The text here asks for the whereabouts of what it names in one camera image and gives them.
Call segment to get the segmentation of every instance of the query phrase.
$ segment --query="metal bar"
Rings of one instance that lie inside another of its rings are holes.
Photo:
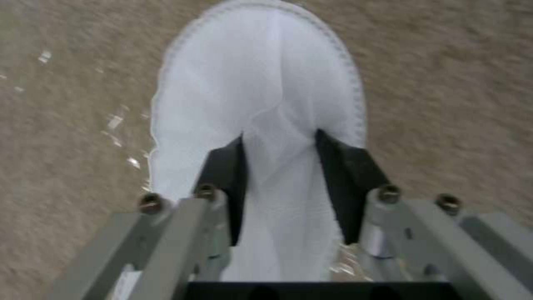
[[[504,214],[464,218],[461,227],[533,291],[533,234]]]
[[[465,299],[533,295],[437,206],[399,201],[384,222],[395,254],[421,275],[441,273]]]
[[[139,256],[132,233],[143,226],[140,220],[139,214],[113,214],[55,280],[44,299],[104,299],[123,266]]]
[[[198,261],[207,257],[209,208],[207,199],[181,200],[130,300],[181,298],[189,276],[201,272]]]

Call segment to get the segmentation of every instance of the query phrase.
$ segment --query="gray metal frame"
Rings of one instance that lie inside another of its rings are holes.
[[[44,299],[104,299],[126,264],[142,270],[130,300],[171,299],[189,280],[218,280],[230,260],[226,201],[217,190],[156,215],[112,215]]]
[[[361,266],[383,281],[449,281],[465,299],[532,299],[531,290],[509,271],[530,264],[531,257],[502,265],[458,224],[461,220],[427,201],[384,203],[374,190],[361,233]]]

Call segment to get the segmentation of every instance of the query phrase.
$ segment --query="white filter bag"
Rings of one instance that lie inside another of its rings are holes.
[[[152,108],[152,190],[176,202],[190,195],[207,153],[243,134],[244,221],[223,280],[328,279],[342,239],[317,129],[363,147],[365,108],[346,48],[303,8],[224,2],[167,50]]]

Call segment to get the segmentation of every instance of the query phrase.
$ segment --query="brown carpet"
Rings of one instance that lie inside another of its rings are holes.
[[[112,211],[135,208],[164,50],[214,3],[0,2],[1,299],[38,298]],[[353,54],[369,149],[407,195],[533,226],[532,1],[296,3]]]

